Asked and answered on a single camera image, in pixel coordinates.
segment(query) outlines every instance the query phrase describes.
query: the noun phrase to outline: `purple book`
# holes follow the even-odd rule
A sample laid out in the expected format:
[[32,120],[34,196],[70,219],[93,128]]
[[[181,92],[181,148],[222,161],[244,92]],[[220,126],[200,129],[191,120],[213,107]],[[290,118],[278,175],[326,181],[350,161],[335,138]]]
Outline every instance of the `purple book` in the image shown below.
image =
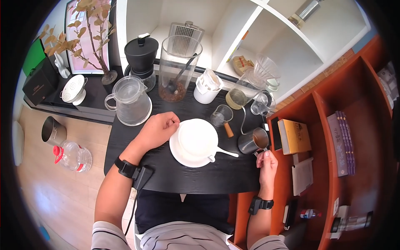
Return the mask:
[[348,138],[349,144],[350,144],[350,156],[351,156],[351,160],[352,160],[352,175],[354,175],[356,173],[356,158],[354,157],[354,147],[353,147],[353,143],[351,141],[350,127],[347,123],[346,115],[344,114],[344,112],[341,112],[341,113],[342,113],[342,117],[343,117],[344,128],[346,130],[347,138]]
[[351,161],[351,157],[350,157],[350,144],[347,138],[347,133],[345,131],[344,128],[344,122],[343,122],[343,118],[341,119],[341,113],[339,111],[335,112],[336,114],[336,118],[339,121],[339,126],[340,126],[340,131],[342,132],[343,135],[343,142],[344,142],[344,148],[346,150],[346,159],[347,159],[347,167],[348,167],[348,174],[352,175],[352,161]]
[[333,145],[336,155],[336,164],[338,165],[338,177],[348,175],[348,164],[346,160],[344,138],[340,132],[339,120],[336,118],[336,114],[330,115],[326,118],[328,120],[330,133],[333,139]]

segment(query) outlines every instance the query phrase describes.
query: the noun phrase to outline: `white shelf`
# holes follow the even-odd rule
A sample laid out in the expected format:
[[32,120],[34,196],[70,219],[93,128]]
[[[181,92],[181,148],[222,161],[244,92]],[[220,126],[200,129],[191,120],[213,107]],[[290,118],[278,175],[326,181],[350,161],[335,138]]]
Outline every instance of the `white shelf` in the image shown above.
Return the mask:
[[[240,47],[237,49],[234,53],[233,56],[244,56],[247,60],[252,60],[253,63],[256,62],[256,53],[251,52],[245,48]],[[221,68],[219,71],[223,74],[227,74],[229,76],[233,76],[236,78],[240,78],[238,74],[236,74],[234,68],[233,68],[233,60],[231,59],[229,62],[225,63],[224,66]]]
[[299,30],[287,18],[306,0],[118,0],[117,36],[121,64],[127,65],[124,47],[139,34],[150,33],[159,42],[168,37],[172,22],[205,30],[203,53],[197,66],[239,78],[232,62],[226,63],[241,38],[246,39],[234,56],[255,62],[257,53],[279,67],[280,102],[349,50],[370,30],[365,13],[354,0],[326,0]]
[[298,84],[304,81],[324,63],[317,54],[291,29],[284,29],[262,52],[278,66],[281,78],[279,88],[274,92],[277,102],[288,92],[294,92]]
[[[160,58],[161,56],[161,47],[162,41],[168,37],[170,31],[169,26],[157,26],[153,32],[151,32],[150,37],[156,39],[158,41],[158,50],[156,58]],[[212,39],[211,36],[204,34],[203,38],[200,41],[203,46],[203,52],[199,57],[199,61],[197,62],[197,66],[203,68],[211,68],[211,58],[212,58]]]
[[[249,33],[233,56],[244,56],[256,63],[256,54],[271,58],[281,72],[280,86],[274,98],[284,94],[323,65],[322,60],[294,30],[267,10],[263,10],[249,28]],[[239,78],[232,60],[221,73]]]
[[[268,5],[289,18],[305,0],[270,0]],[[370,25],[354,0],[327,0],[304,24],[301,32],[323,62],[332,63],[369,30]]]

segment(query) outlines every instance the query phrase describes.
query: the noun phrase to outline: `wooden floor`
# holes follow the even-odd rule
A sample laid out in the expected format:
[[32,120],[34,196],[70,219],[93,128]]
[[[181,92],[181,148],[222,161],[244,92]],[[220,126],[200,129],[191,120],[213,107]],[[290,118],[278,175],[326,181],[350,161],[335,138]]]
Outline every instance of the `wooden floor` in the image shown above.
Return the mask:
[[[54,164],[52,146],[42,141],[44,120],[53,116],[67,129],[67,139],[86,147],[93,157],[88,172],[77,173]],[[25,136],[22,164],[18,177],[27,208],[38,225],[50,234],[55,249],[90,249],[94,206],[98,189],[104,179],[104,159],[111,126],[57,116],[24,107],[19,123]],[[132,213],[132,189],[122,226],[125,228]],[[133,247],[133,228],[127,240]]]

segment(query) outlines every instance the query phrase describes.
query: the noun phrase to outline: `coffee grinder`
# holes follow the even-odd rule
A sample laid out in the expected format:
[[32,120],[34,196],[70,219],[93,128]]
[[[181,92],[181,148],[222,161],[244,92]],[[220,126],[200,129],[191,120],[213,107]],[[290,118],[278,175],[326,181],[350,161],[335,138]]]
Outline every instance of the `coffee grinder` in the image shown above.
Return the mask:
[[139,35],[126,44],[124,52],[130,66],[130,74],[142,79],[149,92],[156,85],[154,60],[158,50],[158,42],[150,34]]

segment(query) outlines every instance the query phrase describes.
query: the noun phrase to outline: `black shorts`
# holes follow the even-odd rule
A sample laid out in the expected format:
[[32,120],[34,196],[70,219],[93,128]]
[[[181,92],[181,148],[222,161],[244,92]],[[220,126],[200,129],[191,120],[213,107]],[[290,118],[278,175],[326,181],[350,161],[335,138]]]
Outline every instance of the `black shorts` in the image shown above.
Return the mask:
[[212,226],[226,234],[234,227],[228,224],[228,194],[179,194],[142,189],[138,192],[135,223],[139,234],[173,221],[187,221]]

